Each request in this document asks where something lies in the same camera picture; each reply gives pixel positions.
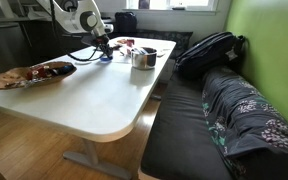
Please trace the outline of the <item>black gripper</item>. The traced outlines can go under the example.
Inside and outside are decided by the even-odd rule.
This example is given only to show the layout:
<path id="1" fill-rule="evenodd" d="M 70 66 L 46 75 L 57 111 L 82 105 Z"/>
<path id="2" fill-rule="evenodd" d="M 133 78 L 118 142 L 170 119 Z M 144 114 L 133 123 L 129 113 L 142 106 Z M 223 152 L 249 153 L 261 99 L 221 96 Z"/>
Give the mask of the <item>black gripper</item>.
<path id="1" fill-rule="evenodd" d="M 101 51 L 109 58 L 113 58 L 113 49 L 109 45 L 109 37 L 102 35 L 96 38 L 96 43 L 100 47 Z"/>

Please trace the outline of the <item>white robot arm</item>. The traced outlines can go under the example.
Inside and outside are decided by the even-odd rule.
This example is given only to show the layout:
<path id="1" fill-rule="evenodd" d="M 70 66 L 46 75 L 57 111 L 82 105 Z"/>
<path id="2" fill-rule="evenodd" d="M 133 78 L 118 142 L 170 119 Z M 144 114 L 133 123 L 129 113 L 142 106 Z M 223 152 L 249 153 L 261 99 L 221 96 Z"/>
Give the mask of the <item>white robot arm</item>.
<path id="1" fill-rule="evenodd" d="M 91 33 L 95 36 L 93 42 L 106 57 L 113 58 L 113 49 L 109 45 L 108 34 L 114 30 L 112 24 L 105 24 L 94 0 L 77 0 L 77 8 L 73 11 L 63 10 L 55 0 L 36 0 L 56 21 L 70 34 Z"/>

